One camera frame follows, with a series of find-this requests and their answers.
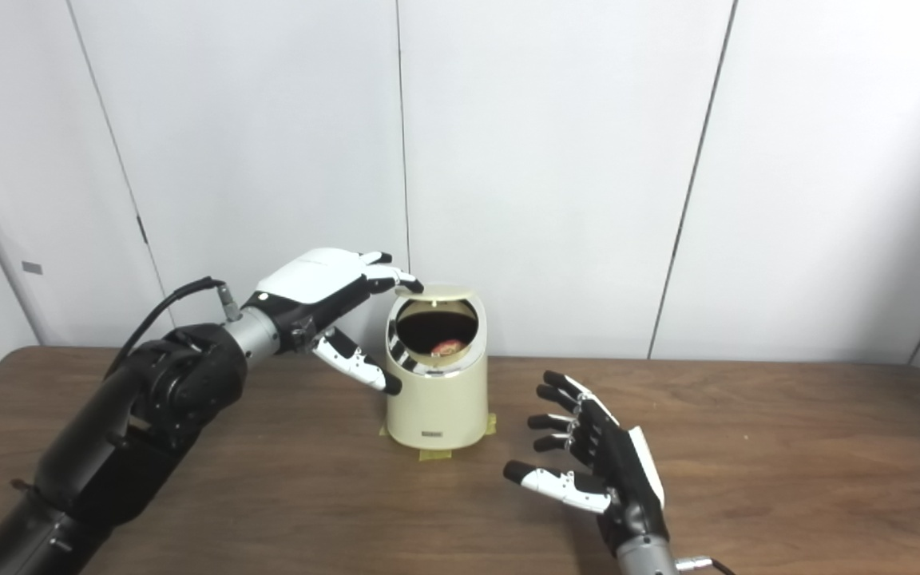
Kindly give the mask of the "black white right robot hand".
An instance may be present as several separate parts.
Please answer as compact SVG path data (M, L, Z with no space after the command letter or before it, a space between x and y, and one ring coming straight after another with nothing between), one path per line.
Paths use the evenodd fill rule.
M643 430L625 429L598 396L572 376L545 371L536 394L565 413L527 419L530 429L550 432L533 442L533 450L544 454L561 449L585 472L508 461L504 477L595 514L600 537L612 554L633 540L668 540L664 491Z

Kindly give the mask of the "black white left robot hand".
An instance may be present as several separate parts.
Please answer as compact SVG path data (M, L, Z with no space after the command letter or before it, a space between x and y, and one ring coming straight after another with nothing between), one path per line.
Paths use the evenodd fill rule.
M398 376L335 325L373 295L396 288L425 291L416 276L393 266L388 252L315 248L263 278L241 310L260 318L273 354L311 353L355 381L397 396L403 388Z

